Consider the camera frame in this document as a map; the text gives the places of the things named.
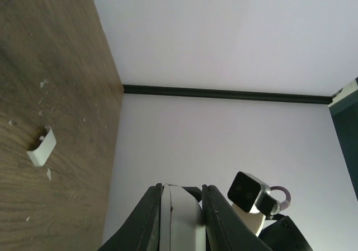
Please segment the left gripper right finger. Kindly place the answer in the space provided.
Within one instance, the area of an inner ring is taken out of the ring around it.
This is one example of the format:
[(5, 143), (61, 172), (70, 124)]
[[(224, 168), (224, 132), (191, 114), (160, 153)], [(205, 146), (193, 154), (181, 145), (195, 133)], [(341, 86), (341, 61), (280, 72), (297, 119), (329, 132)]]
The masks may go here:
[(202, 186), (202, 210), (207, 250), (270, 250), (246, 227), (216, 186)]

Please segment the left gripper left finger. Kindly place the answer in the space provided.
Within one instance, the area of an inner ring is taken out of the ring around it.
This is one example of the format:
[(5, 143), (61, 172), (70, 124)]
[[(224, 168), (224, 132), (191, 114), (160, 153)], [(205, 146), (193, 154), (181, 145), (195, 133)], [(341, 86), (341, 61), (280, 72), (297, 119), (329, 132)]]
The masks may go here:
[(150, 186), (120, 229), (99, 250), (158, 250), (162, 192), (162, 184)]

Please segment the white battery cover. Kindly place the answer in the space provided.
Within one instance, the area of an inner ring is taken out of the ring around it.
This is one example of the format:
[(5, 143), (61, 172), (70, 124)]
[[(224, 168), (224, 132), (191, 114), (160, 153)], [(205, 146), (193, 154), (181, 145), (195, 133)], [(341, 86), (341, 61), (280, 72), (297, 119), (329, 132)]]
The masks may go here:
[(40, 136), (40, 145), (35, 150), (28, 150), (27, 155), (35, 167), (42, 167), (50, 157), (56, 146), (56, 138), (51, 126), (44, 126), (45, 136)]

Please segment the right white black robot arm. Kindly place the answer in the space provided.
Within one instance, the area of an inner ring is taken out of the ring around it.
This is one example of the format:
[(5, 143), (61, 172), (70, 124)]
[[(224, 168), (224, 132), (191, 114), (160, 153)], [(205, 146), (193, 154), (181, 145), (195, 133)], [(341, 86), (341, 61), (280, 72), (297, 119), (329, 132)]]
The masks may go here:
[(272, 250), (313, 251), (304, 235), (289, 216), (277, 214), (274, 223), (264, 228), (259, 238)]

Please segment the white remote control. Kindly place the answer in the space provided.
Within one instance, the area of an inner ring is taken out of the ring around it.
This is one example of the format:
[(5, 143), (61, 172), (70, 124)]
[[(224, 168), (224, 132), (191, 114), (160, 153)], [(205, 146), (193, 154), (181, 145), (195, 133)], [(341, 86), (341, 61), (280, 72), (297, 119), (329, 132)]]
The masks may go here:
[(206, 249), (206, 228), (198, 188), (165, 184), (161, 196), (159, 250)]

